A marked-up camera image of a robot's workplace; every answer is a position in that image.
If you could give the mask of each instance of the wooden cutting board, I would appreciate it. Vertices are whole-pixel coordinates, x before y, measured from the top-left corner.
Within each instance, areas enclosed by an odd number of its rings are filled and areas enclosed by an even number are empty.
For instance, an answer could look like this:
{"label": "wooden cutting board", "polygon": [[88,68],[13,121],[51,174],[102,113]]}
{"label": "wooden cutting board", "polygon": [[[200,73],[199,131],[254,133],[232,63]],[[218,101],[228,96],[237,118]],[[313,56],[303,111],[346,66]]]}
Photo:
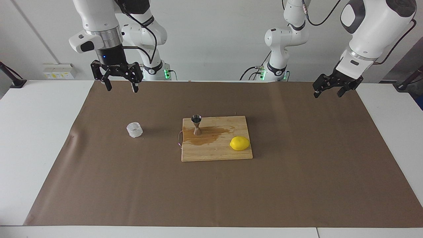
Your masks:
{"label": "wooden cutting board", "polygon": [[182,120],[182,162],[252,159],[251,146],[242,151],[233,150],[229,143],[235,136],[250,140],[245,116],[203,117],[201,135],[194,135],[191,118]]}

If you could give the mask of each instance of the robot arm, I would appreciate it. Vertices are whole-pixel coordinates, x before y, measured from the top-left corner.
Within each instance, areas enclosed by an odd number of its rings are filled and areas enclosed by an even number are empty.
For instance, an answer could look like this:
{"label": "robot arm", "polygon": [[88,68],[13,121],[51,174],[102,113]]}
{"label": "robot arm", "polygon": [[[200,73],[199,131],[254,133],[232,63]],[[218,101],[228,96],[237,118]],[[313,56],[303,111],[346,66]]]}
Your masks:
{"label": "robot arm", "polygon": [[305,24],[302,0],[288,0],[283,13],[289,28],[273,28],[266,32],[264,40],[272,50],[270,60],[265,62],[264,75],[261,80],[279,81],[289,59],[288,46],[298,46],[308,41],[309,33]]}
{"label": "robot arm", "polygon": [[[91,63],[94,78],[102,81],[108,91],[112,89],[109,76],[120,76],[129,80],[132,83],[134,92],[138,91],[138,84],[143,79],[138,62],[128,64],[122,45],[123,37],[119,22],[116,19],[115,12],[122,12],[121,7],[126,12],[129,12],[134,17],[138,18],[140,22],[146,25],[154,25],[155,20],[149,8],[150,3],[148,0],[73,0],[75,8],[82,19],[84,30],[69,39],[72,48],[78,53],[95,50],[99,60],[94,60]],[[158,23],[154,25],[152,30],[157,37],[157,43],[162,43],[167,39],[166,31]],[[149,45],[152,50],[147,51],[151,53],[154,50],[155,42],[152,41],[150,33],[144,34],[142,45]],[[158,66],[161,63],[159,54],[155,54],[154,59],[150,62],[149,56],[143,55],[143,62],[147,66]],[[100,68],[105,70],[104,75],[101,73]]]}
{"label": "robot arm", "polygon": [[136,6],[139,6],[137,3],[144,2],[142,4],[144,8],[131,11],[131,15],[141,22],[143,26],[148,27],[154,34],[137,23],[126,24],[122,28],[123,39],[145,51],[140,51],[144,64],[143,73],[145,80],[170,80],[169,64],[161,60],[157,49],[154,51],[156,44],[163,45],[166,43],[168,34],[151,13],[149,0],[121,0],[121,2],[125,3],[127,8],[131,8],[131,4],[134,4],[135,7],[132,7],[132,9],[136,9]]}
{"label": "robot arm", "polygon": [[415,0],[350,0],[341,14],[341,23],[352,34],[331,75],[321,74],[314,82],[314,96],[332,87],[341,87],[338,96],[355,90],[361,74],[371,67],[412,21]]}

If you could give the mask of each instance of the table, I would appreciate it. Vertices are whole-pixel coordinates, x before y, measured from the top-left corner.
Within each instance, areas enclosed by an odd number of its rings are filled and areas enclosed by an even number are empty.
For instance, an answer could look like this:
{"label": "table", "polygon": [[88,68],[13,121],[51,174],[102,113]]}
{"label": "table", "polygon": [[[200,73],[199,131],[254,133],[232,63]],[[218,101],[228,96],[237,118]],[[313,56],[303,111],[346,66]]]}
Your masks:
{"label": "table", "polygon": [[[0,100],[0,224],[22,225],[79,113],[93,81],[29,81]],[[392,85],[357,90],[420,203],[423,204],[423,111]],[[196,227],[0,227],[0,237],[84,237],[138,234],[249,237],[423,237],[416,229],[196,228]]]}

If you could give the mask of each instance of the brown paper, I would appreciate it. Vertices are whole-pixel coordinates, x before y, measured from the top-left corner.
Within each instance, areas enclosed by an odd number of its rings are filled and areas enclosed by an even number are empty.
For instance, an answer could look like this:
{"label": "brown paper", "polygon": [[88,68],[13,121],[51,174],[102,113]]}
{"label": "brown paper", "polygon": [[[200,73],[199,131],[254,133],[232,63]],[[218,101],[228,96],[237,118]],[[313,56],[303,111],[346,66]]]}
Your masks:
{"label": "brown paper", "polygon": [[[245,115],[254,159],[182,163],[193,114]],[[354,91],[95,82],[25,225],[423,227],[423,208]]]}

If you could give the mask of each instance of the black stand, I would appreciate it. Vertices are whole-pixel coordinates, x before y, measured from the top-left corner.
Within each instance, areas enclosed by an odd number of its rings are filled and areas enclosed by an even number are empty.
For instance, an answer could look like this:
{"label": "black stand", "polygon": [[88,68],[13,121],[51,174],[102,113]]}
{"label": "black stand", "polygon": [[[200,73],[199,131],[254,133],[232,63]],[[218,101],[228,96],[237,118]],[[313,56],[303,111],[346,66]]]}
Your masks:
{"label": "black stand", "polygon": [[[13,84],[10,85],[11,89],[20,89],[21,87],[24,86],[24,84],[26,83],[26,79],[23,79],[19,74],[17,74],[13,69],[7,67],[7,65],[3,64],[0,61],[0,69],[13,81]],[[16,78],[12,72],[15,73],[16,75],[18,75],[21,79]]]}
{"label": "black stand", "polygon": [[412,73],[410,75],[410,77],[408,77],[404,82],[396,85],[395,87],[398,90],[404,91],[405,89],[407,89],[407,86],[412,83],[414,81],[414,79],[416,79],[419,75],[423,74],[423,65],[420,66],[420,68],[418,68],[416,71],[414,71],[414,73]]}

